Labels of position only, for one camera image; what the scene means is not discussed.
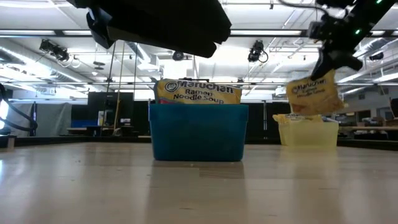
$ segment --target yellow plastic bin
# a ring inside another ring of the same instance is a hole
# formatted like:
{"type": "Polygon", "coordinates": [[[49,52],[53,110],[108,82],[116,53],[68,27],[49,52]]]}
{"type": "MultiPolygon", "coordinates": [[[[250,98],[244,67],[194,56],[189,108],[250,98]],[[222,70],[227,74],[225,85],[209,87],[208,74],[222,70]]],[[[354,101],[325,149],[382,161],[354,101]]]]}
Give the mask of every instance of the yellow plastic bin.
{"type": "Polygon", "coordinates": [[[338,123],[300,122],[279,125],[280,141],[284,146],[336,147],[338,123]]]}

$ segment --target ramen noodle package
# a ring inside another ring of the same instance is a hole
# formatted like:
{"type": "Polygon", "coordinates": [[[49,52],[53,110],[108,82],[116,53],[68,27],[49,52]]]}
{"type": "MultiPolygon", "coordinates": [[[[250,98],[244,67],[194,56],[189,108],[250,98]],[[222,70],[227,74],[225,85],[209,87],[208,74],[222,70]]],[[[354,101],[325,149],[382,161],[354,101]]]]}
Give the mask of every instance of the ramen noodle package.
{"type": "Polygon", "coordinates": [[[331,113],[344,108],[335,86],[335,71],[312,81],[309,77],[291,81],[286,86],[292,112],[302,115],[331,113]]]}
{"type": "Polygon", "coordinates": [[[278,114],[273,115],[272,118],[278,122],[278,124],[290,124],[297,122],[323,122],[320,115],[304,116],[299,114],[278,114]]]}
{"type": "Polygon", "coordinates": [[[227,85],[187,80],[159,80],[155,84],[157,103],[240,104],[242,90],[227,85]]]}

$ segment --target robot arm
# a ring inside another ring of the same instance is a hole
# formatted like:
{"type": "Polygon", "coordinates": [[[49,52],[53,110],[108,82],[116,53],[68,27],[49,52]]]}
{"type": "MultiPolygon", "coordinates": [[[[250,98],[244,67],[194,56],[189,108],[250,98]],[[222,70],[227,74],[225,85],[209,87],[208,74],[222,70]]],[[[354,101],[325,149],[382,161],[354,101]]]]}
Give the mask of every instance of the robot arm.
{"type": "Polygon", "coordinates": [[[396,2],[397,0],[316,0],[317,4],[327,7],[345,9],[347,6],[354,6],[354,8],[342,19],[332,17],[326,12],[322,15],[321,21],[311,22],[308,36],[323,42],[311,79],[321,78],[331,69],[341,67],[350,67],[357,71],[361,69],[363,63],[353,56],[354,48],[365,37],[370,36],[371,29],[396,2]]]}

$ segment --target plastic bin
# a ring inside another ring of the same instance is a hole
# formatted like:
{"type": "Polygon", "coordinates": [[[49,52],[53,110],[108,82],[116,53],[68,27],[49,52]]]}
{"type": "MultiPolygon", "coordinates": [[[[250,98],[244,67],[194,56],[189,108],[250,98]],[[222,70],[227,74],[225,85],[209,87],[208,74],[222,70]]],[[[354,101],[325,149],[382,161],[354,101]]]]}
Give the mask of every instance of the plastic bin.
{"type": "Polygon", "coordinates": [[[154,157],[161,161],[240,161],[248,106],[149,106],[154,157]]]}
{"type": "Polygon", "coordinates": [[[280,141],[284,146],[336,147],[338,123],[301,122],[279,125],[280,141]]]}

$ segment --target blue plastic bin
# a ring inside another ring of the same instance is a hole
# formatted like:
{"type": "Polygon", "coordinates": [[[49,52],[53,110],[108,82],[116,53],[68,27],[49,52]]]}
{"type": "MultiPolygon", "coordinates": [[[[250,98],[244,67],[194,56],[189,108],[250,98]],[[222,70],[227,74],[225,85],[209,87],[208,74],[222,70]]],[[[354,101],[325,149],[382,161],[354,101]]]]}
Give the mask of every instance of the blue plastic bin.
{"type": "Polygon", "coordinates": [[[240,161],[247,121],[246,105],[150,105],[154,157],[161,161],[240,161]]]}

